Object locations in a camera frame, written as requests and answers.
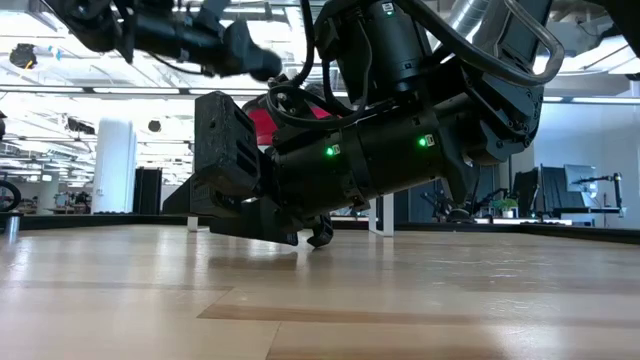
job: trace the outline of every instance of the white wall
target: white wall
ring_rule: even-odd
[[[546,104],[534,141],[536,166],[592,165],[598,175],[623,174],[622,199],[627,216],[607,216],[611,227],[640,228],[640,117],[632,106]],[[598,183],[597,201],[615,205],[613,183]],[[603,216],[595,216],[603,224]]]

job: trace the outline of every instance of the white pillar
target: white pillar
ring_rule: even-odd
[[[137,138],[131,120],[105,117],[98,127],[91,211],[131,212]]]
[[[36,213],[38,215],[51,215],[53,212],[47,209],[53,209],[56,207],[55,196],[58,193],[60,185],[60,173],[58,172],[42,172],[42,178],[40,179],[40,191],[38,192],[38,208]]]

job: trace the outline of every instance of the monitor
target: monitor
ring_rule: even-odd
[[[587,181],[596,177],[596,168],[589,165],[565,165],[564,172],[567,177],[567,191],[581,193],[598,193],[598,183]]]

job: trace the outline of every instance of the black cable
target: black cable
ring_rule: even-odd
[[[320,97],[315,96],[307,91],[301,90],[292,85],[279,85],[271,88],[267,93],[267,111],[272,118],[278,118],[282,120],[287,125],[307,128],[312,130],[333,130],[339,129],[345,126],[349,126],[356,121],[358,121],[365,114],[365,110],[367,107],[367,100],[369,97],[369,73],[371,72],[371,65],[373,63],[373,50],[371,48],[371,43],[369,42],[369,38],[367,37],[367,33],[364,31],[361,23],[358,23],[360,26],[360,31],[364,36],[365,43],[367,44],[367,65],[365,66],[364,77],[363,77],[363,94],[360,100],[360,105],[358,105],[358,109],[348,116],[343,118],[332,118],[332,119],[304,119],[289,115],[276,106],[276,95],[278,94],[290,94],[301,96],[305,100],[317,105],[318,107],[327,110],[331,109],[331,106],[327,104]]]
[[[315,32],[313,29],[313,16],[311,15],[311,4],[309,0],[300,0],[300,7],[302,9],[302,22],[304,23],[304,34],[307,41],[307,58],[304,61],[302,70],[290,81],[290,85],[294,87],[300,87],[307,79],[311,73],[311,68],[313,68],[315,58]]]
[[[537,22],[517,0],[504,0],[504,2],[509,10],[540,39],[551,54],[545,71],[540,75],[527,74],[470,44],[422,1],[396,0],[395,2],[461,60],[508,83],[527,87],[544,85],[553,80],[564,61],[562,44]]]
[[[180,71],[182,73],[189,74],[189,75],[202,75],[202,71],[191,71],[191,70],[183,69],[183,68],[181,68],[179,66],[175,66],[173,64],[168,63],[166,60],[162,59],[161,57],[159,57],[158,55],[156,55],[156,54],[154,54],[152,52],[147,52],[147,54],[149,54],[149,56],[151,56],[152,58],[158,60],[160,63],[170,67],[173,70]]]
[[[348,116],[353,114],[353,110],[344,106],[336,97],[333,95],[333,90],[331,89],[331,79],[329,78],[330,73],[330,65],[331,62],[328,60],[322,60],[322,88],[324,91],[324,99],[332,107],[331,113],[340,115],[340,116]]]

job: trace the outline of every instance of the black robotic arm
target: black robotic arm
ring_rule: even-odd
[[[280,58],[253,43],[245,21],[220,24],[229,2],[205,1],[192,16],[174,13],[172,0],[45,0],[88,49],[118,50],[127,62],[138,49],[200,64],[205,75],[280,74]]]

